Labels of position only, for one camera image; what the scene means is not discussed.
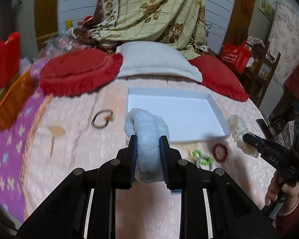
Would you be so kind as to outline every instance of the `metal screw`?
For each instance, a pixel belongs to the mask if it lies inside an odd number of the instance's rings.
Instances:
[[[216,172],[218,175],[220,175],[220,176],[222,176],[222,175],[225,174],[225,171],[224,171],[222,168],[217,168],[217,169],[215,170],[215,172]]]
[[[119,159],[113,159],[112,161],[111,161],[111,165],[119,165],[120,164],[120,160]]]
[[[185,160],[185,159],[180,159],[180,160],[178,160],[178,163],[179,163],[180,165],[186,165],[186,164],[188,164],[187,160]]]
[[[76,168],[73,171],[73,174],[77,175],[77,176],[81,175],[82,173],[83,173],[83,170],[81,168]]]

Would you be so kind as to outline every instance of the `blanket with flower pattern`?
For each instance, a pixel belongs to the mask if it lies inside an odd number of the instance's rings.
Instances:
[[[94,18],[74,29],[78,39],[157,41],[188,59],[197,56],[192,44],[206,42],[204,0],[99,0],[98,5]]]
[[[38,83],[40,71],[47,62],[47,59],[41,59],[32,64],[30,75],[33,82]],[[44,99],[38,86],[23,105],[15,123],[0,131],[0,204],[21,223],[25,220],[25,199],[20,181],[22,158],[29,130]]]

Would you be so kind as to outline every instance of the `red fringed cushion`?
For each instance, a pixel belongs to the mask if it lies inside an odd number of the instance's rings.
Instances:
[[[201,55],[188,62],[197,67],[203,76],[202,85],[212,91],[245,102],[249,95],[245,92],[235,74],[216,57]]]
[[[112,81],[123,63],[121,54],[108,55],[88,49],[51,59],[41,71],[44,94],[75,96],[91,92]]]

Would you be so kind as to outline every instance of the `human hand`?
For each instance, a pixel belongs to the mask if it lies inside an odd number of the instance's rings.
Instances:
[[[265,205],[269,206],[271,201],[275,201],[280,191],[279,184],[282,182],[282,178],[279,173],[275,171],[273,178],[271,179],[268,191],[265,197]],[[284,184],[281,190],[288,195],[287,201],[280,209],[280,213],[287,213],[295,207],[299,200],[299,183],[296,184]]]

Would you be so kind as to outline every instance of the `white pillow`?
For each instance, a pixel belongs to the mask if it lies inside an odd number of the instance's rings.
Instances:
[[[192,66],[175,48],[169,45],[132,41],[117,47],[123,55],[123,65],[117,77],[140,74],[184,76],[202,82],[202,74]]]

